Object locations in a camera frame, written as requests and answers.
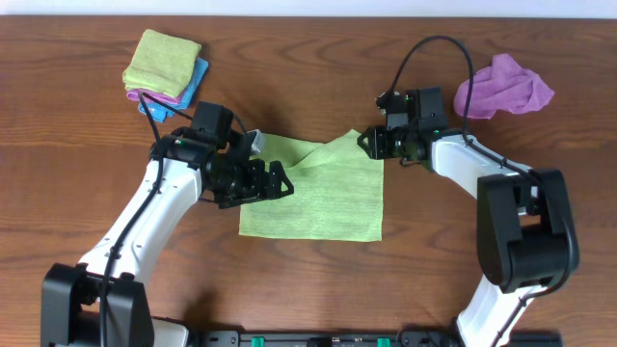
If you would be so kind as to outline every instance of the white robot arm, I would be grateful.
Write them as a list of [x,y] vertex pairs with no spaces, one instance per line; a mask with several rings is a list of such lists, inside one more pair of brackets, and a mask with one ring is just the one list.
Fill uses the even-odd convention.
[[[457,331],[468,347],[508,344],[533,298],[563,285],[578,265],[563,176],[508,161],[465,130],[450,129],[439,88],[383,94],[377,103],[387,125],[369,127],[358,139],[371,159],[401,158],[404,167],[410,161],[421,164],[477,199],[477,251],[484,276],[457,318]],[[522,227],[519,216],[529,213],[541,222]]]
[[[89,273],[103,275],[109,250],[152,189],[158,165],[157,160],[149,162],[142,183],[114,225],[96,246],[79,260],[79,263],[86,264]],[[163,181],[159,192],[124,239],[119,257],[112,265],[112,278],[118,279],[121,274],[131,274],[135,281],[148,284],[154,265],[175,226],[201,195],[200,169],[191,169],[185,162],[178,160],[164,159]]]
[[[477,146],[480,145],[475,137],[469,136]],[[483,147],[493,155],[493,151]],[[499,163],[490,160],[476,150],[466,145],[462,135],[451,135],[437,140],[432,146],[433,170],[436,174],[448,177],[459,186],[477,198],[478,178],[492,174],[506,176],[518,176]],[[523,164],[510,162],[525,171],[531,170]],[[537,187],[529,192],[532,197],[537,197]],[[525,214],[524,207],[518,209],[520,215]],[[531,284],[518,288],[513,293],[503,293],[498,285],[494,285],[483,276],[478,288],[469,303],[469,306],[459,314],[456,321],[457,328],[466,346],[490,347],[497,332],[506,324],[510,315],[517,309],[521,298],[530,293],[542,290],[540,284]],[[522,308],[509,328],[503,333],[498,341],[498,346],[507,345],[512,328],[523,315],[531,300]]]

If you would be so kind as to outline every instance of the crumpled purple cloth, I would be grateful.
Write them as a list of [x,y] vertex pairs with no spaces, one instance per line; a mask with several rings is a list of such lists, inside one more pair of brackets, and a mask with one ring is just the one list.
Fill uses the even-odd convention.
[[137,89],[126,91],[126,98],[128,98],[131,101],[139,101],[139,96],[137,95],[138,91],[141,91],[142,93],[147,93],[159,101],[165,102],[167,104],[172,104],[172,106],[179,104],[180,100],[182,100],[182,96],[184,95],[184,92],[182,92],[177,97],[172,97],[165,93],[155,93],[151,90],[137,88]]
[[[454,96],[454,111],[463,116],[469,80],[463,82]],[[515,115],[539,111],[555,92],[530,69],[520,67],[509,54],[493,56],[493,64],[473,77],[469,118],[488,120],[496,110]]]

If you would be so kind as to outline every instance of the stack of towels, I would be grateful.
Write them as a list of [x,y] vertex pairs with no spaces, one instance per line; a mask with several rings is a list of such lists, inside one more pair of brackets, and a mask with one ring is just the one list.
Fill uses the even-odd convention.
[[[201,45],[146,30],[137,45],[131,64],[122,74],[126,97],[138,101],[138,92],[148,93],[169,106],[189,107],[195,89],[208,69],[208,62],[198,57]],[[174,112],[145,98],[154,120],[163,122]],[[142,105],[139,111],[146,113]]]

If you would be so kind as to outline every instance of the white wall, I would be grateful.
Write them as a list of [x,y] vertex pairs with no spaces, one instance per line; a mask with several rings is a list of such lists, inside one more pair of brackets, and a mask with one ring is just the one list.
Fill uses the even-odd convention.
[[617,18],[617,0],[0,0],[0,13]]

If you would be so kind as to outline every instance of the green cloth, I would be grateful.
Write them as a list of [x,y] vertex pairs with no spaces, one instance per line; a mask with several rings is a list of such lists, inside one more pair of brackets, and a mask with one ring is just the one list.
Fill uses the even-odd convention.
[[240,235],[381,241],[384,161],[369,159],[358,147],[359,136],[351,130],[316,144],[266,134],[258,158],[281,161],[295,192],[242,205]]
[[191,80],[200,50],[200,44],[147,29],[122,74],[124,87],[177,97]]

